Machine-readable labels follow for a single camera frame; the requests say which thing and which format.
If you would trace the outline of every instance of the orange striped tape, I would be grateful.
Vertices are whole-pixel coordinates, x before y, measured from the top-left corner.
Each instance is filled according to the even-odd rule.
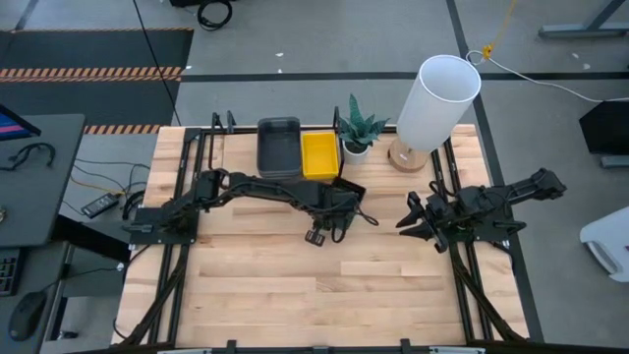
[[[84,134],[114,135],[114,134],[157,134],[161,124],[120,124],[86,126]]]
[[[181,81],[181,67],[1,69],[0,83]]]

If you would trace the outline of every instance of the computer mouse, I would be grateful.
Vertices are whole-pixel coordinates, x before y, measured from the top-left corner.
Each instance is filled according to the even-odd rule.
[[[46,293],[30,292],[25,295],[13,310],[9,321],[9,336],[15,341],[29,339],[37,329],[43,307],[46,305]]]

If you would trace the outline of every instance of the keyboard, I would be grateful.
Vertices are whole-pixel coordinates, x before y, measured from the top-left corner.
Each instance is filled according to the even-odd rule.
[[[13,296],[18,291],[24,259],[21,249],[0,249],[0,297]]]

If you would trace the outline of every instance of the computer monitor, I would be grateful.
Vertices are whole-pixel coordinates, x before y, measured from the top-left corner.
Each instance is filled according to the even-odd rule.
[[[39,129],[0,104],[0,142],[39,136],[40,134]]]

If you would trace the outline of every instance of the green leaves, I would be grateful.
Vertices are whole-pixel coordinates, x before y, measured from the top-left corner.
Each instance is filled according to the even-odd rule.
[[[374,114],[364,119],[358,107],[358,100],[353,94],[350,94],[350,118],[349,120],[340,120],[340,138],[345,142],[353,143],[357,146],[372,147],[373,141],[377,140],[377,136],[382,133],[384,125],[389,119],[374,122]]]
[[[388,122],[389,119],[391,118],[386,118],[383,121],[377,121],[373,123],[370,129],[370,133],[375,134],[376,136],[380,135],[380,133],[382,133],[382,131],[384,130],[384,126],[386,125],[386,122]]]
[[[350,94],[350,122],[359,129],[365,123],[361,110],[358,108],[358,101],[353,94]]]

